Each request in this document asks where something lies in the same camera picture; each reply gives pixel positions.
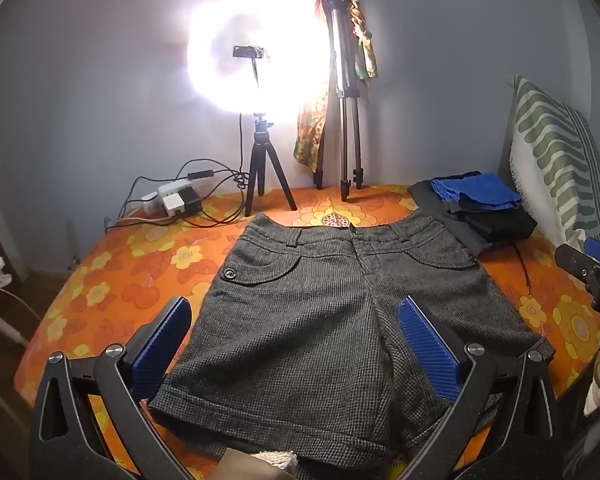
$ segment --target gray wall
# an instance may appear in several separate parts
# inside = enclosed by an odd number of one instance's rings
[[[138,174],[165,178],[196,156],[237,166],[237,116],[182,76],[187,9],[204,1],[0,8],[0,208],[31,267],[66,267],[68,225],[86,252]],[[517,73],[558,99],[590,101],[578,84],[589,59],[570,46],[586,46],[576,0],[361,1],[380,75],[362,110],[368,183],[496,170]],[[272,140],[291,184],[309,186],[292,158],[295,127],[293,114],[278,118]],[[325,164],[336,183],[334,139]]]

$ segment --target gray shorts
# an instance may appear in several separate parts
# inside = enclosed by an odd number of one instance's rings
[[[406,296],[465,342],[507,356],[551,345],[484,269],[416,211],[369,228],[247,225],[204,298],[189,345],[150,403],[199,449],[292,450],[306,478],[323,463],[382,474],[424,443],[448,407],[397,320]]]

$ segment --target pillow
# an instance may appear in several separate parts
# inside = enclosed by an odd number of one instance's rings
[[[517,76],[509,157],[523,205],[557,247],[600,240],[600,154],[582,114]]]

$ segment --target black folded cloth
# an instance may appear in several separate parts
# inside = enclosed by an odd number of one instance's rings
[[[443,178],[464,178],[480,174],[471,171]],[[484,211],[473,207],[470,200],[444,202],[423,180],[409,189],[422,212],[433,216],[453,234],[471,254],[479,256],[502,245],[525,240],[536,228],[536,221],[521,207],[502,211]]]

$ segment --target floor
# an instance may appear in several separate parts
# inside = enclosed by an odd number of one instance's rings
[[[32,309],[43,316],[64,284],[64,278],[30,275],[12,290]],[[38,320],[17,300],[0,294],[0,317],[18,330],[26,339],[33,336]],[[29,453],[30,408],[13,388],[13,377],[24,348],[11,342],[0,332],[0,396],[5,400],[15,422],[0,407],[0,478],[27,480]]]

